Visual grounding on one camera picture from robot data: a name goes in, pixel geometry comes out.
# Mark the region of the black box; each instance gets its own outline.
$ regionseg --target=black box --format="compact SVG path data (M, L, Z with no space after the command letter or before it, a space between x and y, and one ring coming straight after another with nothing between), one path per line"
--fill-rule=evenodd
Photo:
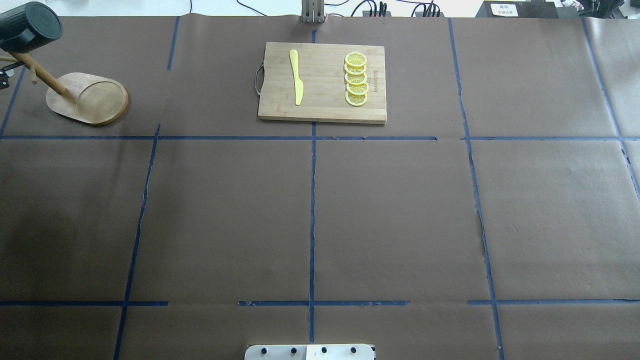
M519 3L518 1L485 1L480 6L476 17L503 17L493 14L491 11L491 4L514 4L518 11L518 17L558 18L556 4L546 1L535 3Z

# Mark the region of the wooden board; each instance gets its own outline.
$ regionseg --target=wooden board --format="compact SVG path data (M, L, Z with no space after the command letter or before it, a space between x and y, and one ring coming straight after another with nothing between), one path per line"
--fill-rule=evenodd
M58 78L67 91L58 95L47 90L47 105L60 115L90 125L105 125L117 119L129 103L129 94L121 83L82 72Z
M295 105L289 51L298 50L300 79L305 84L302 103ZM359 51L367 57L368 101L349 105L344 92L344 57ZM387 122L385 48L368 45L268 42L264 52L264 84L258 118L384 124Z

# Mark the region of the yellow knife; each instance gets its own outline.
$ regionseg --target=yellow knife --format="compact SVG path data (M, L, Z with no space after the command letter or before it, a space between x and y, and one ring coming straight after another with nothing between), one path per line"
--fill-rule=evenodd
M302 102L302 95L305 93L305 84L298 74L298 50L289 51L289 59L291 60L291 68L293 69L293 85L296 87L296 105Z

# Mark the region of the white wall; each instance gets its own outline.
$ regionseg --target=white wall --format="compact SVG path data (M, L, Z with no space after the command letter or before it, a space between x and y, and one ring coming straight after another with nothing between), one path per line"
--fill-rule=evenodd
M7 11L28 0L0 0L0 12ZM327 3L341 3L343 0L325 0ZM439 0L440 9L447 17L474 17L483 0ZM101 16L101 15L156 15L176 16L189 12L189 0L40 0L49 5L58 15L66 16ZM301 12L301 0L241 0L267 15L287 15ZM332 7L327 6L327 13L350 15L359 0ZM387 0L387 10L393 16L409 16L414 5L397 0ZM364 4L358 9L368 10ZM625 4L621 7L625 15L635 19L640 10ZM255 13L236 3L236 0L193 0L193 12L204 15L255 15Z

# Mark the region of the cutting board handle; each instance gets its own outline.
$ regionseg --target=cutting board handle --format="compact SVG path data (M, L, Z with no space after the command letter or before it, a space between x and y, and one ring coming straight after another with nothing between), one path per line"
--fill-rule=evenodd
M262 84L264 85L264 60L260 64L258 70L255 71L255 78L253 79L253 88L255 89L255 93L258 94L258 97L260 97L260 90L258 90L258 73L260 72L260 69L262 69Z

